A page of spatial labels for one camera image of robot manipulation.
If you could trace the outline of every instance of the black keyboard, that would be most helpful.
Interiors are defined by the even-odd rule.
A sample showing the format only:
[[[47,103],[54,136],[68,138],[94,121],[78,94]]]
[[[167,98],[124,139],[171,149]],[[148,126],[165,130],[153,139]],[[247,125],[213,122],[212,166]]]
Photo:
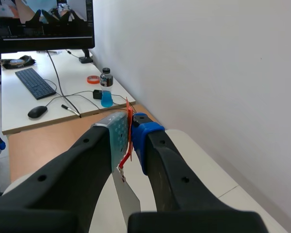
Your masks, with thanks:
[[[32,68],[15,72],[15,74],[37,100],[56,94],[54,89]]]

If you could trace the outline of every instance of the water bottle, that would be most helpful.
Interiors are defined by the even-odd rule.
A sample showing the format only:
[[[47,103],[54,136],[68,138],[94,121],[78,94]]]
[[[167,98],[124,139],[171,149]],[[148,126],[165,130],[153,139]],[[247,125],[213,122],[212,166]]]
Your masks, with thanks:
[[[103,68],[100,76],[100,85],[102,90],[101,105],[109,108],[113,105],[111,90],[113,86],[113,76],[110,74],[109,68]]]

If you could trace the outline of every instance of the white desk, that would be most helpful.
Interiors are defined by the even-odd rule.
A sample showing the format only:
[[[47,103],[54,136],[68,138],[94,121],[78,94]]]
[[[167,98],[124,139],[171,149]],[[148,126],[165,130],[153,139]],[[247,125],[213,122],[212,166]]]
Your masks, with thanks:
[[[72,50],[71,52],[77,57],[84,56],[81,50]],[[8,53],[3,54],[2,59],[17,59],[23,55],[29,55],[35,59],[36,64],[31,67],[43,79],[51,80],[58,86],[55,70],[47,54],[37,52]],[[81,64],[78,58],[68,54],[65,50],[61,54],[52,55],[52,59],[55,63],[65,95],[80,91],[101,89],[99,84],[89,84],[86,81],[86,78],[90,75],[101,75],[100,71],[93,64]],[[57,98],[48,106],[48,111],[40,118],[30,119],[27,114],[32,108],[45,106],[51,99],[58,95],[36,100],[15,74],[16,71],[22,69],[6,70],[2,68],[2,133],[4,135],[77,118],[76,115],[61,107],[62,104],[70,106],[69,103],[64,98]],[[52,83],[48,81],[47,83],[55,89]],[[121,95],[124,98],[127,97],[129,102],[135,103],[133,97],[116,80],[113,83],[112,93]],[[81,95],[90,99],[100,109],[104,109],[100,104],[100,100],[93,99],[92,93],[85,92],[81,93]],[[77,107],[82,116],[89,116],[101,112],[91,102],[82,97],[72,96],[67,98]],[[125,101],[121,97],[113,96],[113,100],[115,103],[125,104]]]

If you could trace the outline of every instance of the black mouse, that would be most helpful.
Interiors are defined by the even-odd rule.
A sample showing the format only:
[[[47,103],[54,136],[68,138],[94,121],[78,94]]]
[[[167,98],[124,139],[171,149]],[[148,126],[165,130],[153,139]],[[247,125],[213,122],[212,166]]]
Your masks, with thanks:
[[[30,112],[28,112],[28,116],[30,118],[38,118],[42,116],[42,114],[45,113],[47,109],[48,108],[46,106],[38,106],[38,107],[32,108]]]

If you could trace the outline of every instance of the monitor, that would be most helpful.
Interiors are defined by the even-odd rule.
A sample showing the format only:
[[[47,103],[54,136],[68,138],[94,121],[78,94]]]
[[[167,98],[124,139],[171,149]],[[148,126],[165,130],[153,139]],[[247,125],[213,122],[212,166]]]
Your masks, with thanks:
[[[0,0],[0,53],[94,46],[92,0]]]

